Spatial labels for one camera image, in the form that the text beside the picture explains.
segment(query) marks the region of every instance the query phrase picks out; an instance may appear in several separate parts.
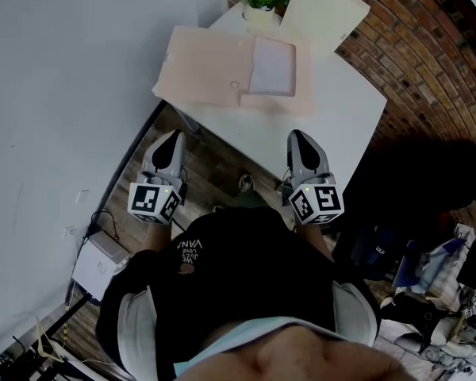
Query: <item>person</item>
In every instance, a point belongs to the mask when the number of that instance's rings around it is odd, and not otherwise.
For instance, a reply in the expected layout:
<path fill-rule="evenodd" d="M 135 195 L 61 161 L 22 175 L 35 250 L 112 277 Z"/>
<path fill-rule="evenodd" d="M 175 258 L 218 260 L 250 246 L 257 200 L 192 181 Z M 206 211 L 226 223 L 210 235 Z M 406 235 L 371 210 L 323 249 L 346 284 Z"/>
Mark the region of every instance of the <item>person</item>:
<path fill-rule="evenodd" d="M 380 314 L 367 285 L 333 261 L 318 226 L 289 230 L 250 175 L 235 207 L 170 237 L 150 225 L 96 326 L 138 381 L 412 379 L 370 347 Z"/>

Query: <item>white desk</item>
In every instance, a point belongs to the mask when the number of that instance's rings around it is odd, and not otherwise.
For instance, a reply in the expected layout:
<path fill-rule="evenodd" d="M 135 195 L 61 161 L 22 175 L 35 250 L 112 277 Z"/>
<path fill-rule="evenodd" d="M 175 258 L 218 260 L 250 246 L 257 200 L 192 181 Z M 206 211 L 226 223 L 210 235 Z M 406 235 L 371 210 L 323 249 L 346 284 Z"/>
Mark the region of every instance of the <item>white desk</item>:
<path fill-rule="evenodd" d="M 242 12 L 242 3 L 238 3 L 210 28 L 245 34 L 247 22 Z M 201 103 L 179 109 L 279 179 L 287 169 L 287 136 L 300 129 L 324 149 L 330 171 L 343 191 L 367 148 L 386 99 L 335 53 L 314 60 L 313 96 L 317 110 L 310 117 Z"/>

